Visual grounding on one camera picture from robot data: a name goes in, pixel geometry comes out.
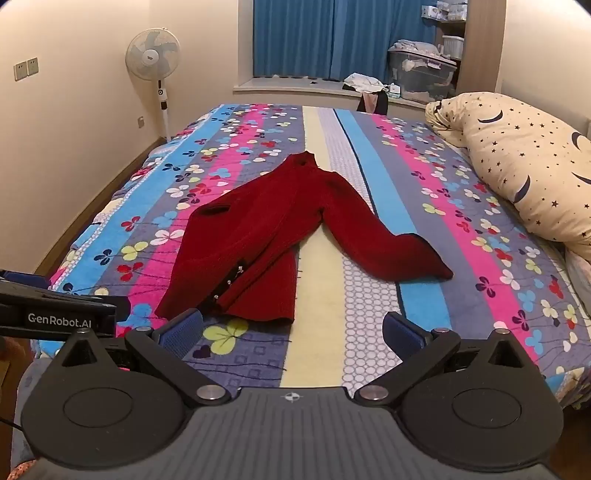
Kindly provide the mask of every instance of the electrical outlet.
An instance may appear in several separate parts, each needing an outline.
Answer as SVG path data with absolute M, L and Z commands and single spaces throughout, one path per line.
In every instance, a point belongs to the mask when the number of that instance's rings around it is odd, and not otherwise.
M 37 57 L 27 60 L 27 72 L 29 75 L 35 75 L 39 72 L 39 62 L 37 61 Z
M 22 61 L 21 63 L 17 63 L 14 66 L 14 79 L 18 82 L 23 78 L 26 78 L 28 75 L 27 73 L 27 62 Z

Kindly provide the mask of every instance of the moon print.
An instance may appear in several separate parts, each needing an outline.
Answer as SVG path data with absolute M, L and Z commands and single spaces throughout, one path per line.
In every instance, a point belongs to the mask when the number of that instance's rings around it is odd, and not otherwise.
M 578 144 L 579 137 L 582 137 L 582 135 L 579 132 L 573 132 L 573 137 L 572 137 L 573 138 L 573 144 L 574 144 L 575 147 L 577 147 L 577 149 L 581 150 L 579 148 L 579 144 Z
M 582 177 L 581 175 L 577 175 L 574 172 L 571 172 L 575 177 L 577 177 L 579 180 L 583 180 L 585 183 L 588 183 L 589 185 L 591 185 L 591 179 L 586 179 L 585 177 Z
M 493 122 L 498 122 L 501 118 L 503 118 L 503 110 L 501 110 L 501 113 L 499 113 L 496 117 L 494 118 L 489 118 L 488 120 L 480 120 L 478 119 L 478 121 L 481 124 L 491 124 Z
M 519 191 L 515 194 L 515 199 L 513 203 L 517 203 L 525 197 L 525 194 L 529 191 L 531 184 L 530 176 L 527 176 L 527 180 L 525 181 L 524 185 L 519 189 Z

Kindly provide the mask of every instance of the red coat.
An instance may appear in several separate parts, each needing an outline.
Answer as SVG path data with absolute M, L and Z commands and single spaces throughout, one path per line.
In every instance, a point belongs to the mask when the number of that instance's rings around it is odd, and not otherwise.
M 453 275 L 426 240 L 391 234 L 343 177 L 304 152 L 191 214 L 156 315 L 171 319 L 198 307 L 249 320 L 293 319 L 297 245 L 322 222 L 381 280 Z

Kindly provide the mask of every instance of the colorful striped bedsheet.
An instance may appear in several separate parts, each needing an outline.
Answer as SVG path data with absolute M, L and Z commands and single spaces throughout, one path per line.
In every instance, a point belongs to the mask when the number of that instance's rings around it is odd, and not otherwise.
M 309 150 L 345 177 L 393 232 L 427 239 L 454 278 L 386 283 L 343 256 L 320 228 L 301 244 L 295 322 L 208 317 L 186 356 L 235 392 L 243 386 L 344 385 L 354 391 L 399 363 L 381 324 L 395 310 L 463 338 L 507 327 L 563 404 L 589 395 L 591 321 L 555 250 L 523 230 L 467 159 L 425 124 L 291 105 L 222 105 L 155 149 L 72 245 L 52 288 L 128 296 L 118 335 L 159 327 L 189 215 L 198 205 Z M 61 344 L 39 342 L 53 356 Z

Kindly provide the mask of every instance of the fan stand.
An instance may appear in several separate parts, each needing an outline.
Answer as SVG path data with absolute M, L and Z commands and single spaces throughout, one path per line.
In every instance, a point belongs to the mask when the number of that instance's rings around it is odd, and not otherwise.
M 160 109 L 162 110 L 162 119 L 164 120 L 164 132 L 166 133 L 166 142 L 170 142 L 170 127 L 168 126 L 168 97 L 166 96 L 166 88 L 164 88 L 164 80 L 158 81 L 158 101 L 160 102 Z

